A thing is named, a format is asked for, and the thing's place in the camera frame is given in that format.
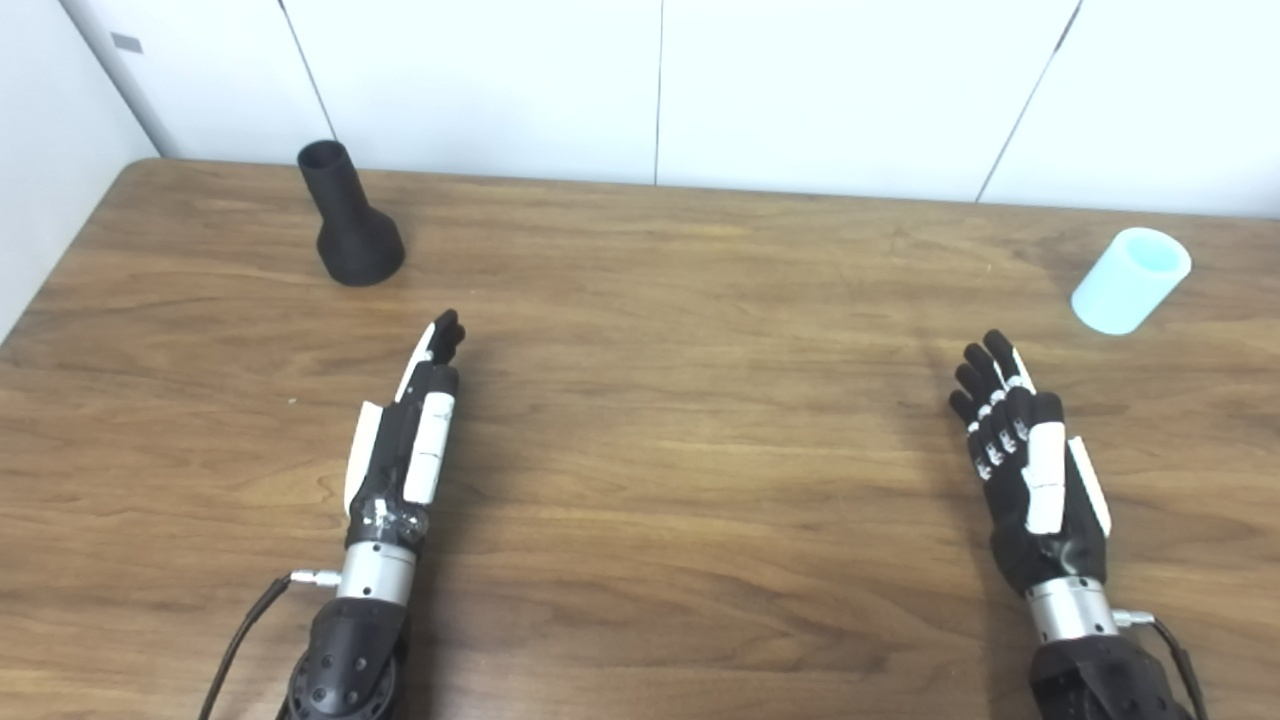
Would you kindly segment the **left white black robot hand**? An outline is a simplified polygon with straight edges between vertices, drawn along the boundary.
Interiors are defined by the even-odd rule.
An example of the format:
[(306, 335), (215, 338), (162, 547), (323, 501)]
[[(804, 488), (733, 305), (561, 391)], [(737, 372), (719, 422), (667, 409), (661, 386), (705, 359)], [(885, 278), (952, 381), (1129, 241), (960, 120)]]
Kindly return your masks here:
[(445, 310), (420, 337), (396, 397), (361, 405), (343, 491), (347, 546), (421, 552), (460, 391), (451, 363), (465, 336), (460, 314)]

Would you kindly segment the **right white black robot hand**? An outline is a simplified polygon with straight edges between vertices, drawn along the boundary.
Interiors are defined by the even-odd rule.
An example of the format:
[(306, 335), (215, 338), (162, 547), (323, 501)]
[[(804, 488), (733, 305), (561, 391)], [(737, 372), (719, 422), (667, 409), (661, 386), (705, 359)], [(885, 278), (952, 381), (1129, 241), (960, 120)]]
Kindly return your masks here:
[(948, 404), (983, 484), (989, 547), (1005, 580), (1018, 593), (1066, 577), (1106, 582), (1112, 518), (1062, 400), (1036, 387), (998, 329), (964, 348), (954, 377)]

